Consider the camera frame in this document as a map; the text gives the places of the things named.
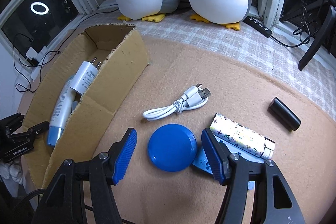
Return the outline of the white blue lotion bottle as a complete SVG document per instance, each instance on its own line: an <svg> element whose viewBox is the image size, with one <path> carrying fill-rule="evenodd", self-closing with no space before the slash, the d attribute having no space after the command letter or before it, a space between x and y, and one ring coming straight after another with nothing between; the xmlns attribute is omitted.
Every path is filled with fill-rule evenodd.
<svg viewBox="0 0 336 224"><path fill-rule="evenodd" d="M66 127L67 119L72 112L72 103L76 96L76 92L70 87L73 78L74 75L70 76L64 84L50 119L47 144L51 147L56 146Z"/></svg>

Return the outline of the black cylinder case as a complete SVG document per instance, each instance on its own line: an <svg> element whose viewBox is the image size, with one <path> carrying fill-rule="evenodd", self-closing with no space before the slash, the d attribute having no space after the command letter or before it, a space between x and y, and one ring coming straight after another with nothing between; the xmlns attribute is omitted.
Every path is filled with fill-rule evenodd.
<svg viewBox="0 0 336 224"><path fill-rule="evenodd" d="M289 131L296 131L301 125L301 120L278 97L274 97L269 104L268 111L277 118Z"/></svg>

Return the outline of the white wall charger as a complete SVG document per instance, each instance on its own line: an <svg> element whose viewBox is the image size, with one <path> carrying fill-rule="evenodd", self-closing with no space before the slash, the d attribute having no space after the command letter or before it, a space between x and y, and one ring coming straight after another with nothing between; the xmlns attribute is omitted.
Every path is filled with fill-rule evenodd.
<svg viewBox="0 0 336 224"><path fill-rule="evenodd" d="M94 57L92 61L83 61L75 73L70 88L76 93L83 95L96 78L98 74L97 67L100 65L100 62L94 65L96 59L97 57Z"/></svg>

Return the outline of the blue round tin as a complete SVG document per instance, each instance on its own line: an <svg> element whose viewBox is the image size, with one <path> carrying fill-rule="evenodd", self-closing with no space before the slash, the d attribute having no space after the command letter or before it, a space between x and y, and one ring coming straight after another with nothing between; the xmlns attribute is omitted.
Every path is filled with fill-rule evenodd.
<svg viewBox="0 0 336 224"><path fill-rule="evenodd" d="M179 172L189 167L198 150L197 140L187 127L166 124L153 132L147 154L151 163L165 172Z"/></svg>

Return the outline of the cardboard box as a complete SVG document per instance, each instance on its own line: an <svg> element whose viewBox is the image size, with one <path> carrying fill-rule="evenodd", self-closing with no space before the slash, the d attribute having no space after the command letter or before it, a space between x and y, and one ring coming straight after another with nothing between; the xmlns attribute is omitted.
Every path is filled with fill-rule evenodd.
<svg viewBox="0 0 336 224"><path fill-rule="evenodd" d="M70 114L55 148L46 144L47 136L43 135L25 154L36 188L45 188L65 159L79 162L92 158L112 118L149 63L136 26L115 23L87 28L65 47L44 76L26 112L23 128L50 121L66 80L84 61L93 58L101 62L101 67Z"/></svg>

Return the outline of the white power strip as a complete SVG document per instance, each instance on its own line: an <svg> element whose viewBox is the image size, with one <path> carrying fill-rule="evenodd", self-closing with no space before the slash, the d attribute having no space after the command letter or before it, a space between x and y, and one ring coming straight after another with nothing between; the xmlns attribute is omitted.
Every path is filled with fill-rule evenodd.
<svg viewBox="0 0 336 224"><path fill-rule="evenodd" d="M30 79L35 81L39 75L39 71L41 69L41 65L45 64L50 60L51 53L49 53L49 49L44 46L39 53L33 49L33 47L29 47L26 56L28 57L28 61L37 61L38 64L34 65L32 68L32 72L30 74Z"/></svg>

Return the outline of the patterned lighter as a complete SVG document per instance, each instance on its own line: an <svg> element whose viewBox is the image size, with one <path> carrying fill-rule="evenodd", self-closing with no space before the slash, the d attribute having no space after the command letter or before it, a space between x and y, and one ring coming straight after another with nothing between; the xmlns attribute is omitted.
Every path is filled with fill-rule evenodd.
<svg viewBox="0 0 336 224"><path fill-rule="evenodd" d="M210 129L216 137L257 158L268 160L274 154L276 143L273 140L219 113L215 114Z"/></svg>

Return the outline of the checkered cloth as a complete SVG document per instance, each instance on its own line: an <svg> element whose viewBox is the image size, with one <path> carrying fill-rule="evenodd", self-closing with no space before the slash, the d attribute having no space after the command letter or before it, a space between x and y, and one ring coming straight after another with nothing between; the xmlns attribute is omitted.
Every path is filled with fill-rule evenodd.
<svg viewBox="0 0 336 224"><path fill-rule="evenodd" d="M196 22L192 11L171 14L161 22L134 20L139 33L166 39L231 57L290 85L335 118L335 73L314 58L300 71L303 48L287 48L289 40L276 34L282 44L264 37L245 23L240 30L228 30L212 23Z"/></svg>

